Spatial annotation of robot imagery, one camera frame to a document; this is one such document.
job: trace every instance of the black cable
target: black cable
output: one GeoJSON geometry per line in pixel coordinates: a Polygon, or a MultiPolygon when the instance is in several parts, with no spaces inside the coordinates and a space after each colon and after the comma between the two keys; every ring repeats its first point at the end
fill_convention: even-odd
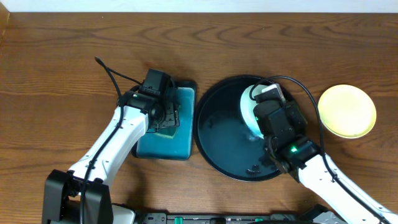
{"type": "Polygon", "coordinates": [[[139,82],[139,81],[137,81],[137,80],[135,80],[135,79],[133,79],[133,78],[130,78],[130,77],[128,77],[128,76],[125,76],[125,75],[123,75],[123,74],[120,74],[119,72],[117,72],[117,71],[115,71],[115,70],[113,70],[113,69],[111,69],[111,68],[109,68],[109,67],[107,67],[107,66],[105,66],[105,64],[103,63],[103,65],[101,65],[102,67],[106,67],[110,72],[112,72],[112,73],[114,73],[115,75],[119,75],[120,77],[123,77],[123,78],[125,78],[125,79],[128,79],[128,80],[130,80],[130,81],[133,81],[133,82],[135,82],[135,83],[137,83],[138,85],[141,85],[142,86],[142,83],[141,82],[139,82]]]}
{"type": "Polygon", "coordinates": [[[269,77],[269,78],[263,78],[261,80],[259,80],[251,89],[249,92],[249,97],[252,100],[255,100],[252,97],[252,93],[253,90],[255,89],[255,87],[257,87],[258,85],[267,82],[269,80],[273,80],[273,79],[277,79],[277,78],[283,78],[286,80],[290,80],[294,83],[296,83],[297,85],[299,85],[308,95],[308,97],[310,98],[313,107],[315,108],[315,112],[317,114],[317,120],[318,120],[318,125],[319,125],[319,135],[320,135],[320,151],[321,151],[321,156],[323,159],[323,162],[325,163],[325,167],[328,170],[328,172],[331,175],[331,181],[332,182],[336,182],[350,197],[352,197],[355,201],[357,201],[360,205],[362,205],[368,212],[370,212],[372,215],[374,215],[376,218],[379,219],[379,221],[381,223],[386,223],[386,224],[390,224],[389,221],[386,220],[386,218],[384,218],[383,216],[381,216],[380,214],[378,214],[377,212],[375,212],[369,205],[367,205],[366,203],[364,203],[360,198],[358,198],[354,193],[352,193],[352,191],[350,191],[350,189],[348,189],[342,182],[341,180],[338,178],[337,174],[335,174],[332,169],[330,168],[328,161],[326,160],[326,153],[325,153],[325,143],[324,143],[324,135],[323,135],[323,126],[322,126],[322,122],[321,122],[321,117],[319,115],[319,110],[318,110],[318,106],[317,106],[317,102],[315,102],[314,97],[311,95],[310,91],[303,85],[301,84],[299,81],[297,81],[296,79],[292,78],[292,77],[288,77],[288,76],[284,76],[284,75],[277,75],[277,76],[273,76],[273,77],[269,77]]]}
{"type": "MultiPolygon", "coordinates": [[[[113,85],[118,93],[119,99],[122,98],[122,94],[120,92],[120,89],[118,87],[118,84],[116,83],[116,80],[114,79],[114,77],[112,76],[110,69],[105,66],[104,62],[101,61],[100,58],[95,57],[95,61],[97,63],[99,63],[106,71],[106,73],[109,75],[109,77],[111,78],[113,85]]],[[[116,127],[113,129],[112,133],[106,138],[106,140],[104,141],[104,143],[101,145],[101,147],[99,147],[98,151],[95,153],[95,155],[93,156],[92,160],[89,161],[88,163],[88,167],[87,167],[87,171],[85,174],[85,178],[83,180],[83,190],[81,190],[81,196],[80,196],[80,224],[84,224],[85,222],[85,199],[86,199],[86,187],[87,187],[87,182],[88,182],[88,178],[90,176],[90,172],[92,170],[92,168],[94,167],[94,163],[97,160],[98,156],[101,154],[102,150],[105,148],[105,146],[107,145],[107,143],[111,140],[111,138],[114,136],[114,134],[116,133],[116,131],[118,131],[118,129],[120,128],[122,122],[123,122],[123,115],[124,115],[124,108],[123,105],[120,106],[120,118],[118,123],[116,124],[116,127]]]]}
{"type": "Polygon", "coordinates": [[[132,87],[132,88],[130,89],[130,91],[133,91],[133,92],[135,92],[135,91],[137,91],[137,90],[139,90],[139,86],[134,86],[134,87],[132,87]]]}
{"type": "Polygon", "coordinates": [[[170,78],[170,81],[172,82],[172,85],[173,85],[173,92],[171,92],[171,94],[169,96],[169,99],[172,99],[174,94],[175,94],[175,92],[177,91],[177,86],[176,86],[175,81],[174,81],[173,78],[170,78]]]}

